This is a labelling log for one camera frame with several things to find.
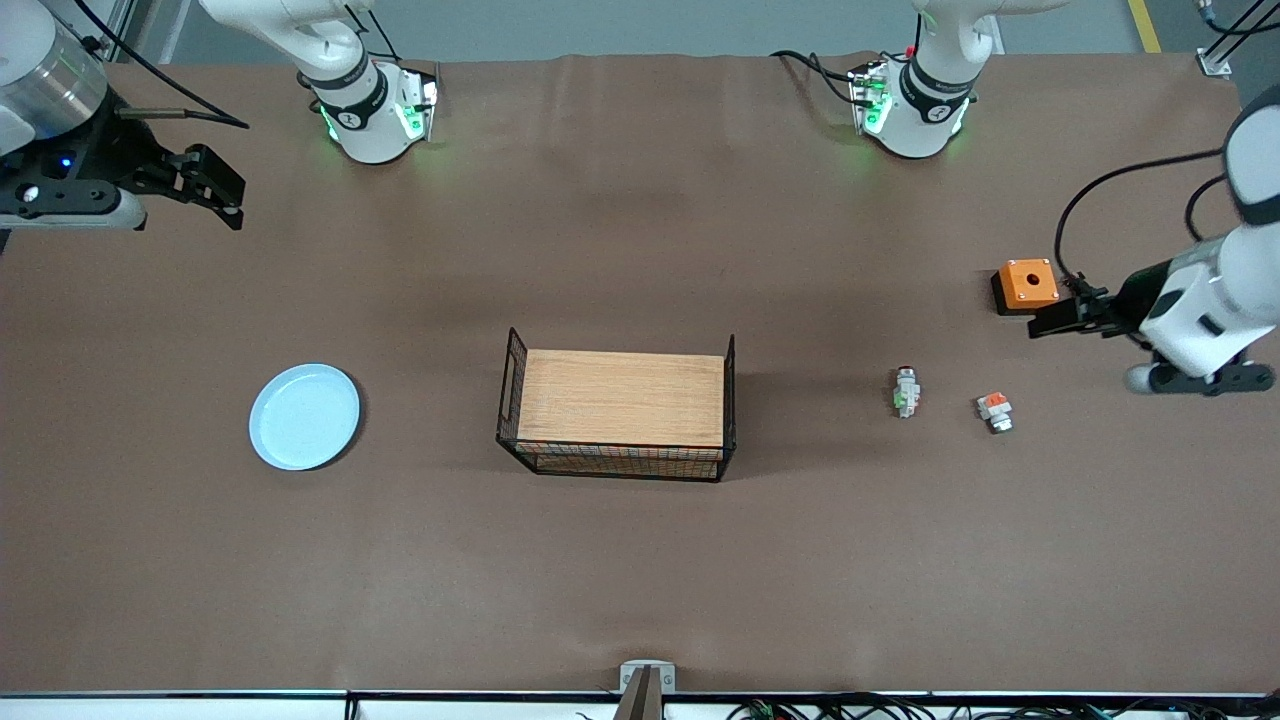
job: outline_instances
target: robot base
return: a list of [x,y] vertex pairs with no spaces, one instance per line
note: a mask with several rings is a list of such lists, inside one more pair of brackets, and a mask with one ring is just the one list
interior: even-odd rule
[[887,59],[873,64],[865,73],[849,81],[850,96],[870,102],[870,108],[854,105],[854,126],[859,135],[876,138],[886,150],[902,158],[929,158],[946,147],[951,136],[960,132],[960,123],[969,100],[941,123],[927,123],[920,113],[891,88],[899,87],[905,63]]

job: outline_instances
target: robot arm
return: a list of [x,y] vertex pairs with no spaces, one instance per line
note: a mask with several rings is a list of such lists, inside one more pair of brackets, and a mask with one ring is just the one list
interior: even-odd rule
[[435,78],[372,60],[360,36],[338,22],[374,0],[200,0],[219,23],[284,53],[298,67],[329,126],[329,136],[360,163],[387,163],[428,140]]
[[1138,270],[1115,296],[1085,286],[1041,309],[1030,337],[1071,331],[1144,340],[1155,356],[1129,370],[1135,392],[1268,389],[1275,373],[1244,351],[1280,324],[1280,86],[1240,113],[1224,159],[1239,227]]
[[[183,117],[169,110],[164,117]],[[174,154],[37,0],[0,0],[0,231],[141,228],[138,195],[243,222],[244,181],[211,149]]]
[[928,158],[960,131],[969,95],[995,49],[995,15],[1041,13],[1069,0],[911,0],[923,32],[915,55],[855,78],[858,128],[904,158]]

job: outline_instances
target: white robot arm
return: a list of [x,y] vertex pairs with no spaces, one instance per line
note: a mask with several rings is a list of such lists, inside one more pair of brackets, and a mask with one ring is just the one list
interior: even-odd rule
[[1280,86],[1251,102],[1224,146],[1231,200],[1243,220],[1222,237],[1106,288],[1036,313],[1030,337],[1060,332],[1132,334],[1153,361],[1132,368],[1134,392],[1268,389],[1275,373],[1244,351],[1280,324]]
[[428,140],[435,78],[374,60],[360,36],[339,22],[374,0],[200,0],[219,23],[284,53],[320,99],[329,135],[358,163],[394,160]]
[[911,0],[923,32],[915,54],[852,78],[859,129],[904,158],[928,158],[960,131],[969,95],[995,49],[993,17],[1041,13],[1069,0]]

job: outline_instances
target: black cable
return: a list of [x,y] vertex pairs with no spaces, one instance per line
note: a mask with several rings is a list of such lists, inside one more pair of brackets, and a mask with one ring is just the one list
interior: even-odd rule
[[1193,160],[1203,160],[1206,158],[1215,158],[1221,154],[1222,149],[1215,147],[1212,150],[1202,150],[1199,152],[1189,152],[1187,155],[1174,155],[1170,158],[1161,158],[1158,160],[1147,160],[1146,163],[1134,163],[1133,165],[1116,168],[1115,170],[1111,170],[1105,176],[1100,176],[1093,182],[1080,188],[1080,191],[1075,193],[1075,197],[1073,197],[1071,201],[1066,204],[1066,209],[1062,210],[1062,215],[1057,219],[1057,229],[1053,232],[1053,260],[1057,263],[1057,269],[1062,273],[1062,277],[1065,278],[1068,287],[1070,287],[1074,292],[1076,281],[1083,279],[1083,275],[1076,275],[1075,273],[1069,270],[1066,268],[1066,263],[1062,261],[1062,231],[1066,229],[1066,220],[1068,218],[1071,217],[1071,210],[1074,210],[1075,206],[1080,204],[1080,200],[1084,200],[1085,195],[1088,195],[1089,192],[1093,191],[1093,188],[1107,182],[1108,179],[1120,177],[1123,174],[1138,170],[1147,170],[1151,168],[1162,168],[1165,165],[1176,165],[1179,163],[1190,163]]
[[1196,242],[1204,242],[1204,236],[1201,234],[1199,229],[1196,228],[1196,204],[1199,202],[1201,196],[1203,196],[1211,187],[1226,179],[1226,173],[1210,178],[1204,181],[1204,184],[1196,188],[1196,192],[1187,199],[1187,208],[1183,209],[1183,223],[1187,224],[1187,232],[1192,233]]
[[[1270,9],[1270,10],[1267,10],[1266,13],[1263,13],[1263,14],[1262,14],[1262,17],[1261,17],[1261,18],[1258,18],[1258,22],[1253,23],[1253,27],[1251,27],[1251,28],[1248,29],[1248,35],[1242,35],[1242,36],[1236,37],[1236,38],[1235,38],[1235,42],[1233,42],[1233,44],[1231,44],[1231,46],[1230,46],[1230,47],[1228,47],[1228,49],[1226,49],[1226,50],[1225,50],[1225,51],[1222,53],[1222,55],[1221,55],[1221,56],[1222,56],[1222,59],[1226,59],[1226,58],[1230,58],[1230,56],[1231,56],[1231,53],[1235,53],[1235,50],[1236,50],[1236,49],[1238,49],[1238,47],[1239,47],[1240,45],[1243,45],[1245,40],[1248,40],[1249,37],[1252,37],[1252,36],[1253,36],[1253,33],[1258,32],[1258,28],[1261,28],[1261,27],[1262,27],[1262,23],[1267,22],[1267,18],[1270,18],[1270,17],[1271,17],[1271,15],[1274,15],[1274,14],[1276,14],[1276,12],[1277,12],[1277,10],[1280,10],[1280,3],[1276,3],[1275,5],[1272,5],[1272,6],[1271,6],[1271,9]],[[1217,41],[1222,41],[1222,40],[1226,40],[1228,37],[1230,37],[1230,36],[1220,36],[1220,37],[1217,38]]]
[[82,13],[84,13],[84,17],[87,17],[90,19],[90,22],[92,22],[95,26],[97,26],[97,29],[102,31],[102,35],[105,35],[108,40],[110,40],[111,42],[114,42],[115,46],[119,47],[120,50],[123,50],[125,55],[128,55],[129,58],[133,58],[133,61],[136,61],[137,64],[142,65],[143,68],[147,69],[147,72],[150,72],[151,74],[154,74],[157,78],[160,78],[165,85],[168,85],[169,87],[172,87],[172,88],[177,90],[178,92],[183,94],[192,102],[196,102],[197,105],[205,108],[206,110],[214,113],[215,115],[221,117],[223,119],[219,120],[219,122],[225,123],[228,126],[233,126],[233,127],[248,129],[248,123],[246,123],[244,120],[237,118],[236,115],[232,115],[227,110],[223,110],[221,108],[218,108],[216,105],[214,105],[212,102],[210,102],[210,101],[205,100],[204,97],[196,95],[195,92],[187,90],[178,81],[175,81],[172,77],[164,74],[163,72],[160,72],[159,68],[156,68],[155,65],[152,65],[151,63],[148,63],[146,58],[143,58],[142,55],[138,55],[137,51],[134,51],[133,47],[129,47],[129,45],[127,42],[124,42],[123,40],[120,40],[120,37],[116,36],[115,32],[113,32],[111,28],[108,27],[106,23],[104,23],[101,18],[99,18],[96,14],[93,14],[93,10],[91,10],[90,6],[84,4],[84,0],[76,0],[76,6],[79,8]]
[[[361,35],[365,35],[366,32],[369,32],[369,28],[365,27],[365,23],[360,22],[360,18],[356,15],[356,12],[351,9],[351,5],[343,5],[342,9],[347,10],[347,15],[351,17],[351,22],[356,23],[356,35],[357,36],[361,36]],[[365,53],[369,53],[374,58],[388,58],[390,60],[396,60],[397,63],[399,63],[401,60],[403,60],[403,58],[401,58],[396,53],[396,47],[392,46],[390,38],[387,37],[385,32],[383,32],[383,23],[378,22],[378,15],[375,15],[372,10],[369,10],[369,17],[374,20],[374,27],[376,27],[378,28],[378,33],[383,36],[383,42],[387,44],[387,49],[390,50],[390,53],[374,53],[374,51],[369,50],[367,47],[365,49]]]
[[[822,76],[822,81],[826,82],[827,87],[829,87],[831,91],[836,94],[836,97],[840,97],[845,102],[849,102],[850,105],[856,105],[859,108],[870,108],[872,106],[872,104],[868,102],[867,100],[858,100],[858,99],[850,97],[850,96],[845,95],[844,92],[841,92],[840,88],[836,87],[836,83],[831,82],[831,77],[828,77],[827,69],[822,67],[822,60],[818,59],[818,54],[817,53],[810,53],[809,54],[809,60],[813,61],[813,64],[818,68],[818,74]],[[849,82],[849,77],[847,76],[845,76],[842,79],[845,82]]]
[[[1261,8],[1262,4],[1266,3],[1266,1],[1267,0],[1253,0],[1253,4],[1249,5],[1249,8],[1247,10],[1244,10],[1244,13],[1242,13],[1238,18],[1235,18],[1235,22],[1231,23],[1231,27],[1228,28],[1228,29],[1235,29],[1235,28],[1240,27],[1242,24],[1244,24],[1244,20],[1249,19],[1249,15],[1252,15],[1254,13],[1254,10],[1257,10],[1258,8]],[[1204,10],[1201,10],[1201,19],[1208,19],[1208,18],[1212,18],[1212,17],[1213,17],[1212,14],[1206,14]],[[1213,51],[1217,50],[1217,46],[1221,45],[1221,44],[1224,44],[1224,42],[1226,42],[1228,37],[1230,37],[1230,36],[1229,35],[1219,35],[1217,40],[1213,41],[1213,45],[1210,45],[1208,50],[1204,51],[1204,56],[1208,58],[1208,56],[1213,55]]]
[[815,73],[823,73],[827,77],[829,77],[831,79],[838,79],[838,81],[849,82],[849,76],[842,76],[842,74],[840,74],[840,73],[837,73],[835,70],[828,70],[828,69],[823,68],[820,63],[817,64],[817,65],[814,65],[813,61],[809,60],[809,58],[806,58],[806,56],[796,53],[795,50],[778,50],[777,53],[771,53],[769,58],[791,58],[794,60],[800,60],[801,63],[804,63],[804,67],[809,68],[810,70],[813,70]]
[[1248,37],[1248,36],[1251,36],[1253,33],[1257,33],[1257,32],[1271,32],[1272,29],[1280,28],[1280,23],[1271,23],[1268,26],[1254,27],[1254,28],[1249,28],[1249,29],[1230,29],[1230,28],[1225,28],[1225,27],[1217,24],[1216,20],[1204,20],[1204,24],[1207,24],[1210,29],[1212,29],[1213,32],[1216,32],[1219,35],[1233,35],[1233,36],[1234,35],[1243,35],[1245,37]]
[[[1217,24],[1217,19],[1212,17],[1212,10],[1210,10],[1210,17],[1204,18],[1204,24],[1208,26],[1210,29],[1212,29],[1213,32],[1216,32],[1219,35],[1229,35],[1229,36],[1233,36],[1233,37],[1234,36],[1248,37],[1248,36],[1251,36],[1253,33],[1257,33],[1257,32],[1271,32],[1272,29],[1280,28],[1280,23],[1271,23],[1268,26],[1262,26],[1261,23],[1258,23],[1258,24],[1251,27],[1249,29],[1236,29],[1236,28],[1240,27],[1240,23],[1249,14],[1252,14],[1253,10],[1257,9],[1258,5],[1261,5],[1261,3],[1258,3],[1253,8],[1249,8],[1249,12],[1245,13],[1244,15],[1240,15],[1240,19],[1236,20],[1235,23],[1233,23],[1231,27],[1222,27],[1222,26]],[[1263,15],[1263,18],[1262,18],[1261,22],[1266,22],[1267,17],[1270,17],[1270,15],[1271,15],[1271,13],[1267,13],[1267,15]]]
[[372,10],[369,10],[369,19],[374,20],[374,27],[378,28],[378,35],[383,36],[383,42],[387,44],[387,50],[389,50],[392,56],[396,58],[396,61],[399,63],[402,60],[399,53],[396,51],[396,46],[392,45],[392,38],[387,37],[387,32],[383,31],[383,23],[378,22],[378,15],[374,14]]

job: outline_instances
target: wire basket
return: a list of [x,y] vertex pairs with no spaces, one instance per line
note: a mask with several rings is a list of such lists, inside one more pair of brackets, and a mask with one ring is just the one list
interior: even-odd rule
[[520,415],[529,348],[516,329],[507,336],[507,361],[498,406],[498,445],[540,475],[719,482],[737,448],[733,418],[733,337],[723,363],[722,433],[716,445],[584,442],[521,437]]

